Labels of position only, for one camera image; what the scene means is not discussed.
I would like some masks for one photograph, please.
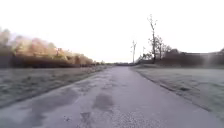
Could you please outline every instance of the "grass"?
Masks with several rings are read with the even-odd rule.
[[[105,68],[0,70],[0,108],[69,85]]]
[[[134,70],[224,121],[224,70],[136,67]]]

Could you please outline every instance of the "road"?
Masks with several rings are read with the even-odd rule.
[[[213,114],[128,67],[0,110],[0,128],[223,128]]]

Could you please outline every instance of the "bare tree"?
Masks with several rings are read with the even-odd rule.
[[[135,48],[136,48],[136,42],[133,40],[133,42],[132,42],[132,46],[131,46],[131,48],[133,48],[133,51],[132,51],[132,53],[133,53],[133,63],[135,62]]]
[[[155,40],[155,26],[157,21],[153,21],[152,15],[150,15],[150,18],[147,18],[147,20],[150,23],[150,26],[152,28],[152,39],[149,41],[152,43],[152,54],[153,54],[153,63],[156,61],[156,40]]]

